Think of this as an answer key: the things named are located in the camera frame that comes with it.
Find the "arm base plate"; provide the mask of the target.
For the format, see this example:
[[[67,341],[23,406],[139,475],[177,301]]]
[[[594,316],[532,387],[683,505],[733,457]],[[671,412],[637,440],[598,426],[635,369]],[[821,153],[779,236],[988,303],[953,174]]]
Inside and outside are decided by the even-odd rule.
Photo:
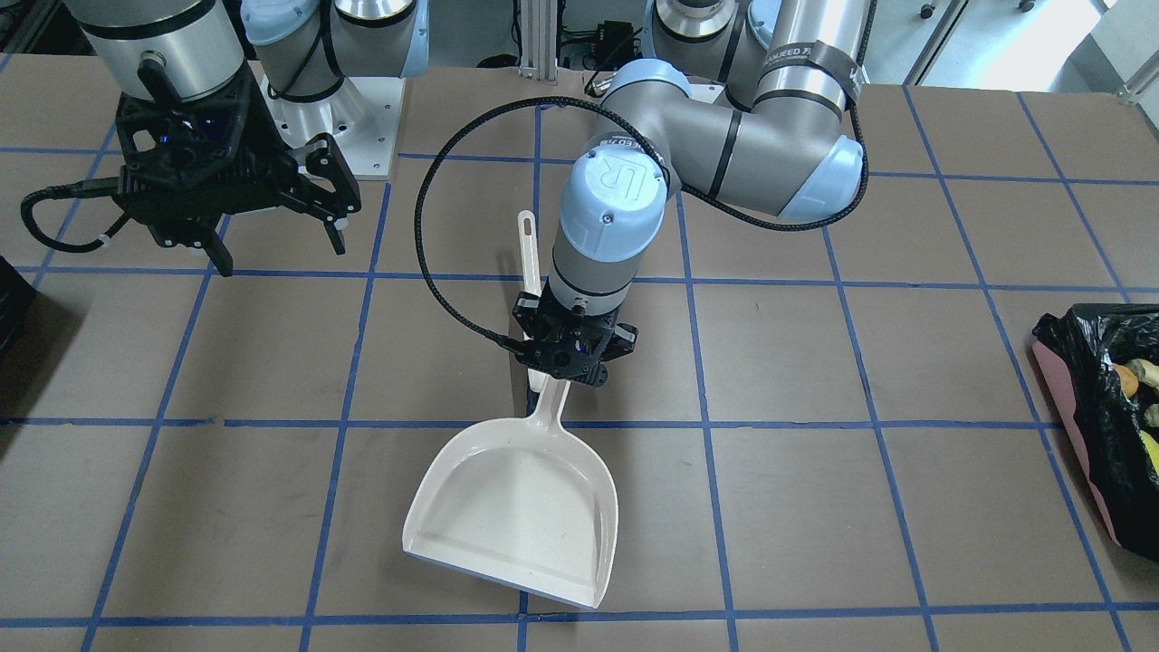
[[[274,124],[291,148],[323,131],[334,135],[356,180],[389,180],[398,148],[402,78],[348,78],[329,98],[309,103],[265,98]]]

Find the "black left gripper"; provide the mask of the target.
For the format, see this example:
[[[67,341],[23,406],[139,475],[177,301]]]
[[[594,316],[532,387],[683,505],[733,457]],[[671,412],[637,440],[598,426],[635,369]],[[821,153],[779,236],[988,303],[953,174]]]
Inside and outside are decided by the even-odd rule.
[[[606,362],[630,354],[637,343],[637,327],[619,322],[617,309],[595,315],[578,305],[564,308],[551,290],[542,296],[519,292],[512,315],[527,335],[526,340],[512,343],[518,362],[588,387],[603,387],[608,379]]]

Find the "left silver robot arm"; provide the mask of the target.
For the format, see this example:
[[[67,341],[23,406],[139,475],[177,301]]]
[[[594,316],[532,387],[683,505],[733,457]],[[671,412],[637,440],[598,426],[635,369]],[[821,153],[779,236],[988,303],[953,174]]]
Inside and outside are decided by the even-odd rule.
[[[867,188],[857,113],[873,1],[653,1],[648,54],[600,100],[561,195],[544,290],[522,292],[513,358],[600,387],[637,330],[618,314],[666,202],[697,197],[766,230],[847,215]]]

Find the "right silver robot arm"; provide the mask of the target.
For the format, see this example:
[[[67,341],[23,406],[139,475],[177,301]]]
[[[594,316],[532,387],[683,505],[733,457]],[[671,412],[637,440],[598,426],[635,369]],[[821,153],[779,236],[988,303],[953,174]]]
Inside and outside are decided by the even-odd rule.
[[[427,73],[427,1],[70,1],[81,32],[121,86],[116,177],[49,190],[110,198],[119,219],[99,239],[43,234],[57,251],[110,244],[127,222],[156,246],[203,252],[217,273],[235,261],[223,217],[286,208],[320,224],[345,252],[359,181],[382,178],[401,91]]]

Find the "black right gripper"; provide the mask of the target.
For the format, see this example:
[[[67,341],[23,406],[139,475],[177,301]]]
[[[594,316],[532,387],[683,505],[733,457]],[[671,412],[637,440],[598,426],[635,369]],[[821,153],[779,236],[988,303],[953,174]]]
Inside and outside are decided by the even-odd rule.
[[[178,98],[166,69],[137,69],[145,98],[121,95],[119,185],[112,202],[145,225],[158,246],[201,246],[221,277],[235,261],[220,239],[220,217],[284,206],[323,225],[331,251],[359,212],[359,181],[334,135],[289,149],[252,69],[236,69],[203,98]]]

